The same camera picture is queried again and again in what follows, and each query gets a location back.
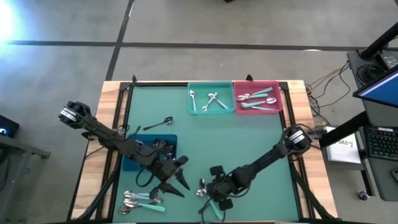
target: caster wheel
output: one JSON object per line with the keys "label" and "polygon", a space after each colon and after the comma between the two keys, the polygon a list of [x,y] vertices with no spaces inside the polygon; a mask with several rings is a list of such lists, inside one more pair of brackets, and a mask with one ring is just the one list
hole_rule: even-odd
{"label": "caster wheel", "polygon": [[361,200],[367,200],[369,198],[369,195],[365,190],[363,190],[360,193],[358,193],[358,197]]}

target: green mat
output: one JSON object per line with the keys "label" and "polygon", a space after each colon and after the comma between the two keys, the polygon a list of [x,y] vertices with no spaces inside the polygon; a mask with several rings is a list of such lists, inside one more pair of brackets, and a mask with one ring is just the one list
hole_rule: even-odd
{"label": "green mat", "polygon": [[[134,87],[128,124],[134,132],[138,125],[150,126],[173,116],[170,126],[161,125],[139,134],[176,134],[177,157],[188,156],[184,165],[185,178],[191,191],[175,179],[170,183],[185,195],[160,194],[165,213],[146,208],[137,208],[128,215],[118,213],[123,204],[123,192],[150,192],[158,183],[154,180],[148,187],[135,183],[137,172],[121,171],[114,223],[127,222],[199,222],[199,209],[206,198],[198,198],[199,179],[211,180],[209,168],[222,165],[226,172],[237,166],[250,164],[272,149],[282,133],[279,114],[275,115],[191,115],[188,112],[188,93],[184,86]],[[150,176],[140,176],[141,183]],[[273,163],[260,172],[249,193],[233,199],[234,207],[226,211],[227,221],[298,220],[292,179],[287,158]],[[209,207],[205,221],[218,221]]]}

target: concrete floor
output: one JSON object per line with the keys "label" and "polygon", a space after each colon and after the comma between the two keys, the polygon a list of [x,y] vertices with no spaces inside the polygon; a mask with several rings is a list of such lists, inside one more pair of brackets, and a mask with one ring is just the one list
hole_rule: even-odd
{"label": "concrete floor", "polygon": [[[14,15],[10,40],[115,42],[128,0],[6,1]],[[364,47],[398,21],[393,0],[136,0],[125,42],[323,45]],[[80,132],[57,119],[68,100],[88,104],[100,97],[113,47],[0,45],[0,113],[21,124],[17,138],[52,151],[33,159],[17,192],[13,219],[61,222],[87,144]],[[311,83],[346,62],[346,52],[122,48],[113,80],[302,79]],[[342,74],[355,89],[349,70]],[[320,104],[346,91],[330,83]],[[349,95],[323,108],[332,124],[363,110]],[[326,164],[339,216],[344,220],[395,223],[398,203],[356,198],[359,171]]]}

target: desk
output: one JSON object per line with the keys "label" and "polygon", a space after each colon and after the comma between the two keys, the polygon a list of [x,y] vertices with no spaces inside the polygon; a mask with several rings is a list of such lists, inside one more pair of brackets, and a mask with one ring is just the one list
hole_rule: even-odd
{"label": "desk", "polygon": [[[296,123],[303,123],[308,126],[313,126],[312,114],[310,111],[307,95],[305,92],[304,82],[301,80],[294,81],[283,81],[286,82],[289,88],[289,97],[293,108],[293,114]],[[156,83],[178,83],[178,82],[156,82]],[[127,92],[122,94],[123,99],[119,110],[119,117],[114,122],[114,114],[117,110],[116,102],[118,100],[120,87],[123,86],[123,82],[104,82],[101,97],[99,99],[98,109],[96,117],[98,121],[101,121],[109,127],[117,126],[122,124],[124,119],[124,112],[127,103]],[[284,114],[285,122],[287,126],[290,126],[289,110],[287,102],[284,100]],[[90,153],[95,149],[99,148],[100,145],[96,141],[91,141],[88,145],[86,153]],[[106,161],[106,150],[99,151],[96,154],[90,156],[83,164],[81,170],[81,176],[76,186],[76,192],[71,204],[71,210],[68,218],[76,218],[94,199],[98,193],[102,176],[104,172],[104,166]],[[111,160],[111,167],[113,166],[116,159],[116,153]],[[322,154],[318,149],[311,148],[303,155],[305,170],[307,173],[307,179],[312,192],[315,194],[320,203],[326,208],[326,210],[337,217],[335,203],[331,194],[331,189],[323,163]],[[298,191],[300,195],[300,208],[302,209],[303,217],[309,217],[307,204],[304,194],[301,190]],[[108,215],[109,201],[111,198],[111,190],[107,193],[105,198],[104,207],[102,208],[102,214],[99,217],[106,218]]]}

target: blue tray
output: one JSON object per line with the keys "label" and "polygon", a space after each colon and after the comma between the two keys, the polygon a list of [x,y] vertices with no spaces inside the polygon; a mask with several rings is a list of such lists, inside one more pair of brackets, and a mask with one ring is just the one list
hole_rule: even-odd
{"label": "blue tray", "polygon": [[[193,110],[192,97],[189,95],[189,91],[195,91],[195,104],[197,110]],[[217,92],[217,99],[224,103],[229,109],[223,108],[216,100],[213,100],[208,106],[207,111],[201,110],[205,106],[210,98],[209,93]],[[188,110],[191,114],[227,114],[232,113],[235,110],[234,100],[234,89],[232,81],[222,82],[191,82],[188,83]]]}
{"label": "blue tray", "polygon": [[[175,158],[177,156],[177,136],[175,134],[137,134],[136,136],[137,141],[149,147],[153,147],[152,144],[155,139],[167,140],[169,144],[174,146],[173,157]],[[123,171],[139,171],[141,170],[141,165],[139,162],[125,158],[123,159],[122,169]]]}

